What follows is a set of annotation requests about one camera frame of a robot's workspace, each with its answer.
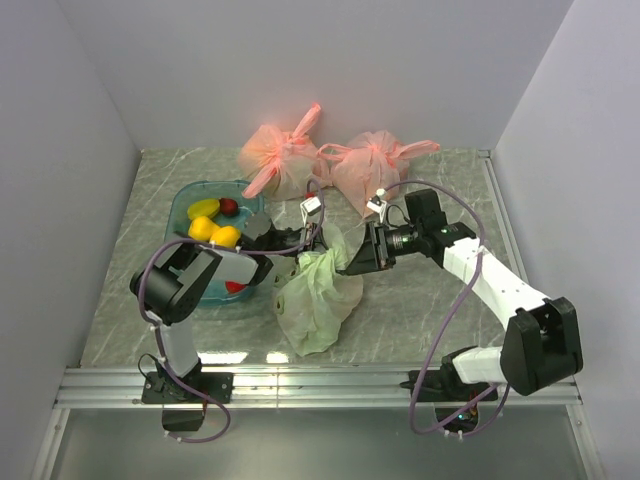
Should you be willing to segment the light green plastic bag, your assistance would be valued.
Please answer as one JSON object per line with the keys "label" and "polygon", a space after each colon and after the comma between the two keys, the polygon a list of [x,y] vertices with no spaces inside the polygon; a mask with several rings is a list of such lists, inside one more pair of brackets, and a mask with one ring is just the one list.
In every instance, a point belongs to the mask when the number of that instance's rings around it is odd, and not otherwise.
{"label": "light green plastic bag", "polygon": [[273,311],[295,353],[326,351],[337,342],[343,322],[360,303],[364,281],[340,272],[349,263],[341,230],[323,226],[322,249],[304,252],[276,266]]}

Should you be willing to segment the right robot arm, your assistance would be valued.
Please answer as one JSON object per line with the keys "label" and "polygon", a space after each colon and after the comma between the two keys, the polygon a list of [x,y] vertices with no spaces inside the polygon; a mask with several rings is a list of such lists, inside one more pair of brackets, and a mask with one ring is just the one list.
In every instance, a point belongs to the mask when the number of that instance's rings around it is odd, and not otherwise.
{"label": "right robot arm", "polygon": [[527,396],[583,369],[577,311],[568,299],[532,288],[488,251],[475,231],[449,223],[435,190],[406,194],[408,218],[397,227],[387,222],[385,193],[379,189],[368,200],[379,218],[367,223],[343,275],[385,271],[397,258],[419,253],[461,280],[505,331],[499,347],[472,346],[445,356],[440,368],[426,375],[428,392],[463,400],[474,388],[505,384]]}

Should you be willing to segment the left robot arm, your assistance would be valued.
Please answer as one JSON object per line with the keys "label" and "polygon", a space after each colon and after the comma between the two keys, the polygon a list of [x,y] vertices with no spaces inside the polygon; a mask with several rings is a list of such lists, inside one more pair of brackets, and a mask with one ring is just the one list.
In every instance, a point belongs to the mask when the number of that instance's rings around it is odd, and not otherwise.
{"label": "left robot arm", "polygon": [[145,376],[144,404],[227,403],[230,377],[211,380],[202,372],[191,315],[213,281],[253,287],[270,273],[273,256],[295,257],[325,244],[321,220],[299,229],[278,229],[264,212],[250,216],[239,238],[226,246],[176,233],[131,279],[143,319],[150,325],[158,355]]}

